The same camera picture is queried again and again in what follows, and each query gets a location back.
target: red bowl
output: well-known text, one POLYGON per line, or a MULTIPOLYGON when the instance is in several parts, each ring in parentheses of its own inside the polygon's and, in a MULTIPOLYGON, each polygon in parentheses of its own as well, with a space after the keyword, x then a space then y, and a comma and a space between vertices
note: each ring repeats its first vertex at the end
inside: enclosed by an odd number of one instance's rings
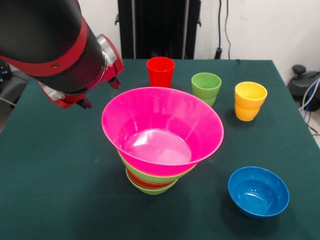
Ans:
POLYGON ((138 178, 136 175, 134 175, 132 172, 130 172, 128 169, 126 169, 128 172, 128 175, 132 182, 134 182, 136 185, 139 187, 145 188, 145 189, 162 189, 165 188, 166 186, 172 184, 174 181, 166 182, 166 183, 152 183, 152 182, 147 182, 144 181, 140 178, 138 178))

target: green cup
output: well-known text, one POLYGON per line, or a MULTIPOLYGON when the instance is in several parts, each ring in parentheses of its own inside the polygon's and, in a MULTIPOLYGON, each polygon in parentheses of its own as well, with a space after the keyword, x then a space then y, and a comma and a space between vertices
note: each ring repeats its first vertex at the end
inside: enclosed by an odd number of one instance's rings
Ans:
POLYGON ((221 87, 220 77, 209 72, 200 72, 192 77, 191 82, 193 95, 212 107, 221 87))

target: red cup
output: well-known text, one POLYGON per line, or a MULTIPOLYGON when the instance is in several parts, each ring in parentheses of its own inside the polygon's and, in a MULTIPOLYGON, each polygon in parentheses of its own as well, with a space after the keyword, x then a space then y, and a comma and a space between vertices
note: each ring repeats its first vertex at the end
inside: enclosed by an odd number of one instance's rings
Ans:
POLYGON ((150 85, 152 87, 170 88, 175 62, 164 56, 151 58, 146 63, 150 85))
POLYGON ((172 184, 174 182, 174 181, 170 181, 167 183, 151 183, 151 182, 147 182, 147 181, 144 181, 144 180, 138 178, 136 175, 134 175, 128 169, 126 169, 126 171, 129 175, 130 179, 132 180, 132 182, 134 182, 136 185, 138 185, 139 187, 142 187, 144 189, 162 189, 162 188, 169 186, 170 184, 172 184))

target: stacked bowls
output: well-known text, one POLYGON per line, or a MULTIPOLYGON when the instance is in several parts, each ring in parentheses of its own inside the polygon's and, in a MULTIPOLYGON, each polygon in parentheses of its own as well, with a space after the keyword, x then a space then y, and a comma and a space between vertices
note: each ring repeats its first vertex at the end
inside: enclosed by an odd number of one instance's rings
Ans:
POLYGON ((172 88, 142 87, 113 98, 101 117, 131 183, 157 195, 171 188, 221 145, 218 114, 197 97, 172 88))

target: green bowl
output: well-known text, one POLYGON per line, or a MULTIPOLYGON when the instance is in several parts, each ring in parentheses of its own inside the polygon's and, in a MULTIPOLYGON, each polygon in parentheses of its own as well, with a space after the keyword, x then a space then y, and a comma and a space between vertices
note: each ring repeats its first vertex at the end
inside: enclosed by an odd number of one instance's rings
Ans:
POLYGON ((195 166, 193 166, 192 168, 190 168, 189 170, 179 174, 179 175, 173 175, 173 176, 154 176, 154 175, 150 175, 147 173, 144 173, 142 171, 139 171, 138 169, 134 168, 133 166, 131 166, 123 157, 122 155, 119 153, 119 156, 122 160, 122 162, 124 163, 124 165, 130 170, 131 173, 133 173, 134 175, 136 175, 138 178, 149 182, 149 183, 153 183, 153 184, 166 184, 169 182, 173 182, 175 180, 178 180, 179 178, 181 178, 183 175, 185 175, 186 173, 188 173, 190 170, 192 170, 195 166))
POLYGON ((135 184, 130 176, 128 175, 128 170, 125 169, 125 173, 126 173, 126 177, 129 179, 129 181, 132 183, 133 186, 135 186, 137 189, 139 189, 141 192, 145 193, 145 194, 149 194, 149 195, 159 195, 159 194, 163 194, 165 191, 167 191, 169 188, 171 188, 173 185, 175 185, 175 183, 178 181, 175 180, 173 183, 171 183, 170 185, 164 187, 164 188, 160 188, 160 189, 147 189, 147 188, 143 188, 141 186, 138 186, 137 184, 135 184))

